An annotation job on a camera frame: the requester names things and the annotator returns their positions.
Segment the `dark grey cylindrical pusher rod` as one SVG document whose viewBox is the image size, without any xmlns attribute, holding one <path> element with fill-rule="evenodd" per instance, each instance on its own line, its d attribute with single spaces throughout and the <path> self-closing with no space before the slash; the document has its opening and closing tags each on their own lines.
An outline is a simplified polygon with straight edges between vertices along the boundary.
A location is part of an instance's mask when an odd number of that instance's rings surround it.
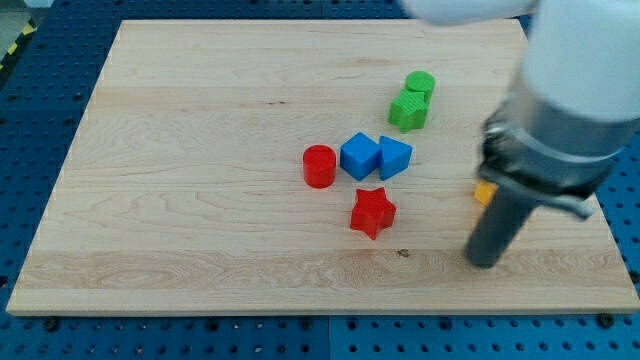
<svg viewBox="0 0 640 360">
<path fill-rule="evenodd" d="M 480 268 L 495 266 L 537 207 L 531 198 L 499 187 L 468 238 L 467 260 Z"/>
</svg>

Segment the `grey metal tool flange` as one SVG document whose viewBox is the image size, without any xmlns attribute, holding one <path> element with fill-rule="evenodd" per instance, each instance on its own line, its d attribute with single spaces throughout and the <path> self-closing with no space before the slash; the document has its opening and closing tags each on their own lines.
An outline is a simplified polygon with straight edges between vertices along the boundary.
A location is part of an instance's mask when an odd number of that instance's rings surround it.
<svg viewBox="0 0 640 360">
<path fill-rule="evenodd" d="M 565 110 L 516 76 L 483 125 L 478 175 L 498 186 L 488 209 L 527 216 L 546 206 L 590 217 L 587 199 L 638 127 L 637 116 L 610 122 Z"/>
</svg>

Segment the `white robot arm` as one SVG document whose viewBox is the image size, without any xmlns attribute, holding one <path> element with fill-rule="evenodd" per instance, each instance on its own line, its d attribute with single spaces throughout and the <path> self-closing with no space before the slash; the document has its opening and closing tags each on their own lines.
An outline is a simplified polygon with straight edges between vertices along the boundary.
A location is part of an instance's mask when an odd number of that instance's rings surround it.
<svg viewBox="0 0 640 360">
<path fill-rule="evenodd" d="M 508 92 L 486 120 L 478 175 L 497 187 L 465 247 L 494 266 L 539 206 L 587 218 L 587 199 L 639 127 L 635 1 L 404 0 L 432 25 L 529 14 L 528 43 Z"/>
</svg>

